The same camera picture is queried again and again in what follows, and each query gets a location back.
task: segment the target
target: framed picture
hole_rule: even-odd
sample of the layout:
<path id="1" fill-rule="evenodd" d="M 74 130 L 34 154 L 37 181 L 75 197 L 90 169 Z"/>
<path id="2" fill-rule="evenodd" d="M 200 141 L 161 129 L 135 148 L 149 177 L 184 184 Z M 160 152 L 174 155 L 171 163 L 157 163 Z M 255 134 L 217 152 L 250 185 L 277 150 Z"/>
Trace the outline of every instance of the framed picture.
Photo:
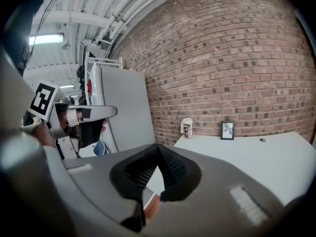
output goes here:
<path id="1" fill-rule="evenodd" d="M 221 140 L 234 140 L 234 122 L 222 121 L 221 123 Z"/>

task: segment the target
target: brick wall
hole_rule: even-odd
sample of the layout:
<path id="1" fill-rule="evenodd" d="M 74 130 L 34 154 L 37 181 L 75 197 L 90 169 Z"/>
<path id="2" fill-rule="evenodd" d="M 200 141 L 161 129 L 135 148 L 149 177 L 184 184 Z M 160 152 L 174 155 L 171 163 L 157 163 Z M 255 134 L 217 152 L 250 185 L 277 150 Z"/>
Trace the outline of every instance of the brick wall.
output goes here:
<path id="1" fill-rule="evenodd" d="M 218 136 L 297 131 L 313 136 L 316 73 L 287 0 L 169 0 L 148 14 L 112 55 L 145 73 L 158 143 L 173 145 L 180 122 Z"/>

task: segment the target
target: ceiling light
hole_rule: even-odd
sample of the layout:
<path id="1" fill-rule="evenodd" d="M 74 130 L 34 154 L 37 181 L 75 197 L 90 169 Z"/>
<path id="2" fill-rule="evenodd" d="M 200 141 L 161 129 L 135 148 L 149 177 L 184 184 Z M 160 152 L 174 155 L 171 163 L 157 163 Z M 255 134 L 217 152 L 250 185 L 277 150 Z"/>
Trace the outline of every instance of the ceiling light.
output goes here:
<path id="1" fill-rule="evenodd" d="M 29 44 L 30 45 L 37 44 L 46 44 L 46 43 L 63 43 L 64 35 L 63 34 L 49 34 L 49 35 L 38 35 L 30 37 Z"/>
<path id="2" fill-rule="evenodd" d="M 75 87 L 75 86 L 74 86 L 73 84 L 60 86 L 61 89 L 64 89 L 64 88 L 74 88 L 74 87 Z"/>

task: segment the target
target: white pipe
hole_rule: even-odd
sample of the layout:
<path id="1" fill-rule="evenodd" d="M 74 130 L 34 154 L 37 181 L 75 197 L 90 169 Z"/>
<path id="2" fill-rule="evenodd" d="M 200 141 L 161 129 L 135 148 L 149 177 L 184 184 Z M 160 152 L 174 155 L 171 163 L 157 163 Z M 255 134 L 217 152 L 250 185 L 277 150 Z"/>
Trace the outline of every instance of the white pipe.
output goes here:
<path id="1" fill-rule="evenodd" d="M 120 28 L 120 30 L 117 32 L 116 36 L 113 37 L 112 43 L 116 40 L 116 38 L 119 36 L 123 28 L 139 13 L 141 12 L 144 8 L 146 8 L 149 4 L 151 4 L 155 0 L 148 0 L 146 3 L 144 3 L 142 6 L 140 6 L 130 17 L 129 19 L 123 24 L 123 27 Z"/>
<path id="2" fill-rule="evenodd" d="M 116 28 L 113 30 L 113 32 L 111 32 L 110 35 L 110 39 L 113 39 L 116 34 L 118 33 L 118 31 L 120 30 L 120 28 L 122 27 L 122 25 L 128 20 L 128 18 L 133 14 L 134 11 L 137 10 L 138 7 L 140 7 L 143 3 L 145 3 L 148 0 L 137 0 L 128 10 L 126 13 L 124 13 L 124 16 L 122 17 L 122 19 L 120 20 L 120 22 L 118 23 L 118 25 L 116 26 Z"/>
<path id="3" fill-rule="evenodd" d="M 115 10 L 112 13 L 112 16 L 109 18 L 109 21 L 106 25 L 105 28 L 103 28 L 99 34 L 99 36 L 97 37 L 98 39 L 102 39 L 105 34 L 108 32 L 109 28 L 112 26 L 113 22 L 115 21 L 115 19 L 119 16 L 119 14 L 122 12 L 122 10 L 127 6 L 127 4 L 130 2 L 131 0 L 122 0 L 115 8 Z"/>

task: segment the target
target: cable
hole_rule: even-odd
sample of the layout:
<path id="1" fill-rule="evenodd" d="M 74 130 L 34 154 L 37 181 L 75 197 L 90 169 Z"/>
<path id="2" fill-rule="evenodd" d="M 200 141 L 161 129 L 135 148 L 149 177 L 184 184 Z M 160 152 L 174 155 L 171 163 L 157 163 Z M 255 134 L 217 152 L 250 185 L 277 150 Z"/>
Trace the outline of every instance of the cable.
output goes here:
<path id="1" fill-rule="evenodd" d="M 41 17 L 41 19 L 40 19 L 40 21 L 39 21 L 39 26 L 38 26 L 37 31 L 36 31 L 36 34 L 35 34 L 34 44 L 33 44 L 32 50 L 31 50 L 31 52 L 30 52 L 29 60 L 28 60 L 28 62 L 27 62 L 26 65 L 25 65 L 25 68 L 27 67 L 27 65 L 29 64 L 29 62 L 30 62 L 30 60 L 31 60 L 31 58 L 32 58 L 33 51 L 34 51 L 34 47 L 35 47 L 36 37 L 37 37 L 37 35 L 39 34 L 39 31 L 40 31 L 40 29 L 41 29 L 41 27 L 42 27 L 44 21 L 46 20 L 46 18 L 48 17 L 49 13 L 50 13 L 51 10 L 53 9 L 53 7 L 54 7 L 56 1 L 57 1 L 57 0 L 51 0 L 51 1 L 48 3 L 46 9 L 44 10 L 44 13 L 43 13 L 43 15 L 42 15 L 42 17 Z"/>

